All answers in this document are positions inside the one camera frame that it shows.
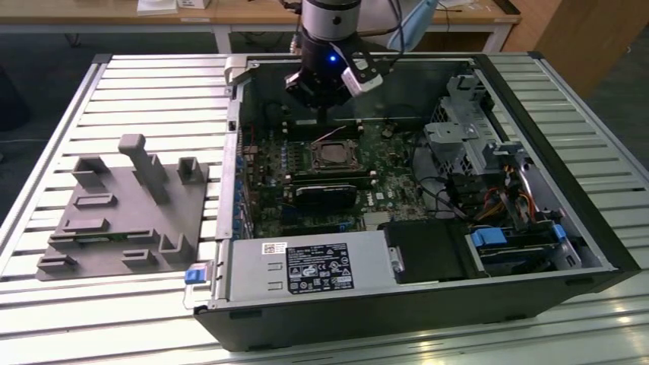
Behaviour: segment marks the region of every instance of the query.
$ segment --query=white sticker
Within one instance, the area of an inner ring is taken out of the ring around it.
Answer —
[[[285,242],[266,242],[261,244],[262,255],[273,255],[274,253],[286,253]]]
[[[338,276],[335,279],[335,282],[337,283],[349,283],[351,281],[351,277],[350,276]]]
[[[186,21],[187,23],[209,23],[210,19],[207,17],[182,17],[179,21]]]

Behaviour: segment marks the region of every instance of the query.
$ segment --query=paper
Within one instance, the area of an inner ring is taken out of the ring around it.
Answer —
[[[438,8],[451,8],[453,6],[469,5],[474,3],[475,0],[438,0],[438,3],[442,5]]]
[[[203,9],[206,8],[206,5],[209,3],[210,0],[178,0],[178,7],[189,9]]]
[[[175,0],[137,0],[137,15],[175,14],[178,5]]]

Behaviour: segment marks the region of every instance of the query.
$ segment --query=cpu socket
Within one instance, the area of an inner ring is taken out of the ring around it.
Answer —
[[[359,170],[355,147],[357,145],[351,140],[313,143],[311,169],[319,172]]]

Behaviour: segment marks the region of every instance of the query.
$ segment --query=desk leg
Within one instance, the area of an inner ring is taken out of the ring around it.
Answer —
[[[65,37],[65,40],[71,48],[81,46],[81,36],[78,33],[63,33],[62,36]]]
[[[483,53],[499,52],[499,50],[502,49],[502,45],[506,41],[506,36],[509,36],[510,30],[511,24],[499,24],[495,27],[493,33],[486,39],[485,48],[482,49]]]
[[[211,27],[211,32],[214,33],[215,46],[218,47],[218,53],[221,53],[221,54],[231,53],[230,26],[229,25],[214,25]]]

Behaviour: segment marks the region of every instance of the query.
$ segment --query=black plastic cover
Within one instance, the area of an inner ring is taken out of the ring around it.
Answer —
[[[479,277],[461,221],[401,221],[382,227],[387,246],[401,254],[403,271],[395,273],[398,284]]]

